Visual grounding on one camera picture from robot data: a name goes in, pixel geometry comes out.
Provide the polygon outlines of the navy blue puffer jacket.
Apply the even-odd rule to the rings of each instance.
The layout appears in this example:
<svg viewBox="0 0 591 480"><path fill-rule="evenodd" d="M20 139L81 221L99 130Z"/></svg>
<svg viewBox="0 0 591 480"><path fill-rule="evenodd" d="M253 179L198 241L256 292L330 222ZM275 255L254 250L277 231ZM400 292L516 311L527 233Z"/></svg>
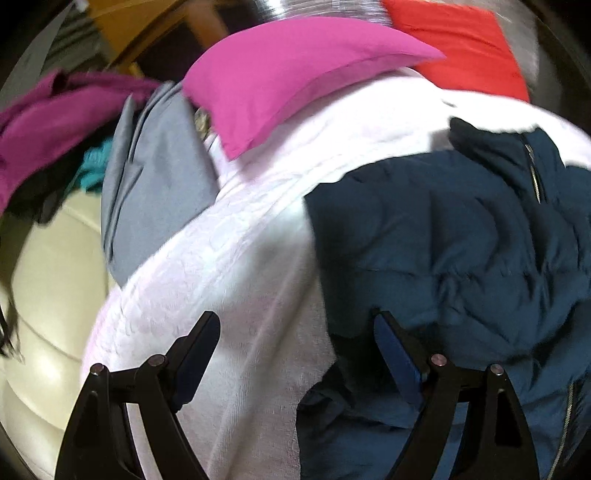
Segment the navy blue puffer jacket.
<svg viewBox="0 0 591 480"><path fill-rule="evenodd" d="M450 148L389 158L305 198L335 364L297 408L304 479L383 479L418 418L375 336L388 312L457 366L502 365L544 479L590 429L590 172L542 129L455 118Z"/></svg>

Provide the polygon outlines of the cream leather sofa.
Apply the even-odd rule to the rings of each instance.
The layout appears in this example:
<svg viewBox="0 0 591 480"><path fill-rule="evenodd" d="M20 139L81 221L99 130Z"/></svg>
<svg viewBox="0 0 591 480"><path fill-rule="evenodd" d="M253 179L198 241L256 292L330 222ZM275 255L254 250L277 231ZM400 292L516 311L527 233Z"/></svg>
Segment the cream leather sofa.
<svg viewBox="0 0 591 480"><path fill-rule="evenodd" d="M99 196L72 194L46 226L2 218L1 309L15 351L1 360L1 424L40 479L54 475L86 341L113 285Z"/></svg>

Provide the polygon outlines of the black garment on sofa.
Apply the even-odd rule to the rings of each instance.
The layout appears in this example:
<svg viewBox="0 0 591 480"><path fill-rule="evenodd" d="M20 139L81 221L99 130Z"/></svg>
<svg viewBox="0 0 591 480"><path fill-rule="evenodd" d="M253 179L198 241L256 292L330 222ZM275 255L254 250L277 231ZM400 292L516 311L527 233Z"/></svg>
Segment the black garment on sofa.
<svg viewBox="0 0 591 480"><path fill-rule="evenodd" d="M84 153L112 136L107 125L73 147L56 162L32 174L12 194L1 217L1 287L10 291L9 283L16 268L22 243L31 227L50 225L58 212L74 198L88 197L97 201L100 193L81 190L66 194L66 188L80 167Z"/></svg>

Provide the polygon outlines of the grey garment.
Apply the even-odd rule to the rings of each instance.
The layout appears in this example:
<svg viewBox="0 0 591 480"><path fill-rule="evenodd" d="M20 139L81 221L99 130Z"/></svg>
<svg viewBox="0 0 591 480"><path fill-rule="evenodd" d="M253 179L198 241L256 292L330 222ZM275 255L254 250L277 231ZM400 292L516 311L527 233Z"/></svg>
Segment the grey garment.
<svg viewBox="0 0 591 480"><path fill-rule="evenodd" d="M125 101L101 194L102 249L119 286L216 199L217 173L194 113L172 82L140 110Z"/></svg>

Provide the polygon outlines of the teal garment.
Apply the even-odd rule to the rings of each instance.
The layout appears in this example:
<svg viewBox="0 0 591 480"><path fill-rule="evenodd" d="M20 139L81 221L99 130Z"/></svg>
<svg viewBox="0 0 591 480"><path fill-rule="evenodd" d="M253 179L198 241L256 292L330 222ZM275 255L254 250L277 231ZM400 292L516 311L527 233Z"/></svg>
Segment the teal garment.
<svg viewBox="0 0 591 480"><path fill-rule="evenodd" d="M109 136L84 153L80 167L66 188L67 195L78 190L97 194L102 192L112 145L113 137Z"/></svg>

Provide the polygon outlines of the purple fleece garment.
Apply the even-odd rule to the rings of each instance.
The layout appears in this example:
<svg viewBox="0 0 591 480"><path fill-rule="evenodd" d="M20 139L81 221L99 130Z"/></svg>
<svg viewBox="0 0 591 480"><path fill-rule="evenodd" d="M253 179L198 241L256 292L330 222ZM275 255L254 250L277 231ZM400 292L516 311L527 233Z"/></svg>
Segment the purple fleece garment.
<svg viewBox="0 0 591 480"><path fill-rule="evenodd" d="M156 80L56 70L1 112L1 209L27 179L118 118L127 98L145 104Z"/></svg>

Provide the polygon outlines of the red pillow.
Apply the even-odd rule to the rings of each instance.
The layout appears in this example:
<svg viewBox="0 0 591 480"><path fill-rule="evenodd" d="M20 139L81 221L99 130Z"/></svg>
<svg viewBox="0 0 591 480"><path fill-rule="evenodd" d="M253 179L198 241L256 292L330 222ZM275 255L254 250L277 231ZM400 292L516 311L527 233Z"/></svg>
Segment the red pillow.
<svg viewBox="0 0 591 480"><path fill-rule="evenodd" d="M445 58L415 70L442 89L530 100L518 62L493 12L432 1L384 1L394 28Z"/></svg>

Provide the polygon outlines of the magenta pillow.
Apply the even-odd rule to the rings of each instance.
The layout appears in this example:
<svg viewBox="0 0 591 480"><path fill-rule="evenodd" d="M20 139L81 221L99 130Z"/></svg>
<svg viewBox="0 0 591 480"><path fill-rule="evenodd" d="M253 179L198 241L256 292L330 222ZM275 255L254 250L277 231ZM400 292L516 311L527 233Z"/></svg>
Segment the magenta pillow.
<svg viewBox="0 0 591 480"><path fill-rule="evenodd" d="M211 117L233 160L265 143L277 125L319 98L443 57L439 49L377 23L292 18L218 41L189 68L182 90Z"/></svg>

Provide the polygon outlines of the silver foil insulation panel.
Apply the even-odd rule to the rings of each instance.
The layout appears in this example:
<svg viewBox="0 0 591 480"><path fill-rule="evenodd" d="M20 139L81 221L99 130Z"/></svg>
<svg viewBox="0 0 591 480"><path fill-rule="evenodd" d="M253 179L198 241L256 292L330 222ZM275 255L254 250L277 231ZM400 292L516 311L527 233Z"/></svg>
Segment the silver foil insulation panel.
<svg viewBox="0 0 591 480"><path fill-rule="evenodd" d="M534 13L521 1L442 1L442 4L480 7L495 13L517 60L526 85L533 91L538 84L539 43ZM263 21L307 16L346 17L392 27L393 22L381 1L351 0L267 0L256 1L256 13Z"/></svg>

